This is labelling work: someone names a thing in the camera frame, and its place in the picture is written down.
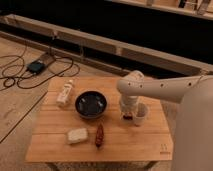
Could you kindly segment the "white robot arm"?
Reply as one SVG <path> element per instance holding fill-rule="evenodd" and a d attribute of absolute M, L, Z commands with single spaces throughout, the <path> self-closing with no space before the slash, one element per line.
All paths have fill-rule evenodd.
<path fill-rule="evenodd" d="M 123 101 L 146 96 L 179 103 L 171 171 L 213 171 L 213 75 L 145 80 L 133 71 L 117 90 Z"/>

